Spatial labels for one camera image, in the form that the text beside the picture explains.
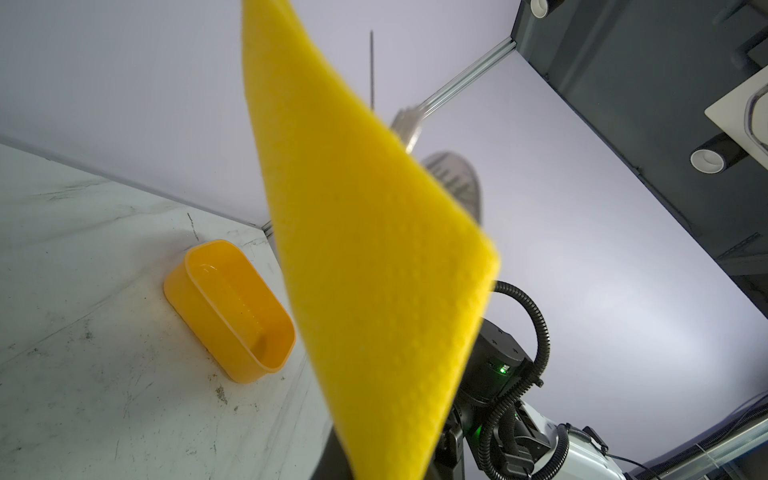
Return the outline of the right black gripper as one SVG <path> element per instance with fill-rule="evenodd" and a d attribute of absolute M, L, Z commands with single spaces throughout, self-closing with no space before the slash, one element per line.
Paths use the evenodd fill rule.
<path fill-rule="evenodd" d="M 488 320 L 482 322 L 432 457 L 433 479 L 465 477 L 466 460 L 477 458 L 485 418 L 531 362 L 510 334 Z"/>

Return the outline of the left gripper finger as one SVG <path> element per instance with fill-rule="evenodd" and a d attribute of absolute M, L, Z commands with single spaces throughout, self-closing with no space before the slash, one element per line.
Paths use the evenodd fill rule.
<path fill-rule="evenodd" d="M 354 475 L 336 430 L 331 428 L 310 480 L 353 480 Z"/>

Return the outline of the metal spoon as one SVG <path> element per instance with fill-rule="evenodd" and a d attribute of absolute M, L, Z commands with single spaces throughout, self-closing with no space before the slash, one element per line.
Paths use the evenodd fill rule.
<path fill-rule="evenodd" d="M 424 159 L 421 165 L 477 224 L 482 224 L 481 183 L 465 157 L 452 151 L 439 151 Z"/>

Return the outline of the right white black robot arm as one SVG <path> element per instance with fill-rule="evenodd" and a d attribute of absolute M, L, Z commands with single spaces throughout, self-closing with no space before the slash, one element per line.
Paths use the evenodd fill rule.
<path fill-rule="evenodd" d="M 480 462 L 485 420 L 531 364 L 511 335 L 482 323 L 427 479 L 463 479 L 465 447 Z M 623 479 L 604 449 L 594 431 L 556 424 L 517 400 L 491 429 L 489 455 L 504 479 Z"/>

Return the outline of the yellow plastic tub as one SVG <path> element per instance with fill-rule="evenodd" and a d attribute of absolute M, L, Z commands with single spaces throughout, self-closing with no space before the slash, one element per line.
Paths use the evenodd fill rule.
<path fill-rule="evenodd" d="M 163 292 L 177 314 L 234 382 L 281 370 L 296 342 L 290 315 L 246 255 L 215 240 L 188 250 Z"/>

